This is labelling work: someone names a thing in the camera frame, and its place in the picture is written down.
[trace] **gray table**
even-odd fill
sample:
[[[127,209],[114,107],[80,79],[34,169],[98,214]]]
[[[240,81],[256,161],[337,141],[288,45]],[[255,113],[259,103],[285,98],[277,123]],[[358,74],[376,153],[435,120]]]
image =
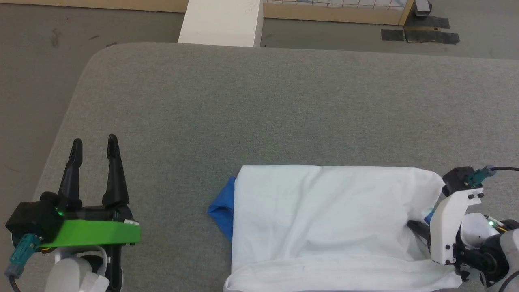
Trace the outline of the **gray table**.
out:
[[[81,198],[99,204],[107,136],[116,134],[143,230],[142,242],[123,251],[126,291],[219,291],[231,245],[206,210],[241,165],[413,166],[440,174],[517,166],[518,80],[519,62],[507,60],[113,46],[86,66],[35,195],[57,190],[72,140],[81,137]],[[517,175],[489,179],[484,204],[473,209],[518,219]],[[51,264],[52,256],[31,259],[22,291],[43,290]]]

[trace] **white cloth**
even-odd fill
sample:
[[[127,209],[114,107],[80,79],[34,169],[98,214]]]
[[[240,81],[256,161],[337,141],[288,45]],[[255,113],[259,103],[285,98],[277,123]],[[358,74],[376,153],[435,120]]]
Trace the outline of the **white cloth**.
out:
[[[405,167],[243,166],[224,291],[434,291],[455,288],[406,226],[441,193]]]
[[[79,292],[105,292],[108,288],[110,281],[107,278],[96,273],[87,272]]]

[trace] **green bracket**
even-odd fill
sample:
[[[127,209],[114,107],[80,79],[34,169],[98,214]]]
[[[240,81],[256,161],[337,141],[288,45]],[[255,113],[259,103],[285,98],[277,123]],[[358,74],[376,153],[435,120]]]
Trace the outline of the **green bracket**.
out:
[[[129,244],[141,241],[141,227],[116,221],[65,220],[53,242],[39,247]]]

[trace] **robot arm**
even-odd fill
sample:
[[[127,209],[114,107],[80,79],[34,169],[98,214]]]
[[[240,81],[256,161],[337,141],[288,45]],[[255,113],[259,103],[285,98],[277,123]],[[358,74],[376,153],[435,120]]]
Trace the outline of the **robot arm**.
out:
[[[486,166],[454,168],[443,176],[446,199],[434,211],[430,225],[409,221],[408,226],[428,242],[431,259],[453,265],[463,281],[479,275],[488,292],[519,291],[519,223],[497,221],[480,213],[466,214],[468,206],[484,197],[481,182],[497,169]]]
[[[121,290],[121,249],[139,242],[141,229],[128,207],[119,144],[110,134],[108,180],[99,206],[83,206],[79,199],[82,145],[80,139],[74,140],[58,192],[44,192],[39,201],[20,203],[6,223],[16,249],[4,274],[14,291],[19,291],[15,280],[35,252],[54,252],[56,258],[45,291]],[[87,251],[99,251],[102,257],[80,256]]]

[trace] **black tape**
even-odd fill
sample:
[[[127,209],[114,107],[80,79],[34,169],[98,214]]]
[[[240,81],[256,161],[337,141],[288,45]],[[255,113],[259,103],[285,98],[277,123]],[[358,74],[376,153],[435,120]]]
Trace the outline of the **black tape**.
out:
[[[408,43],[437,43],[455,45],[459,43],[457,33],[440,31],[406,30],[405,39]]]
[[[402,30],[380,30],[383,41],[404,41],[404,32]]]
[[[427,26],[432,28],[450,29],[449,19],[436,16],[409,17],[405,26]]]

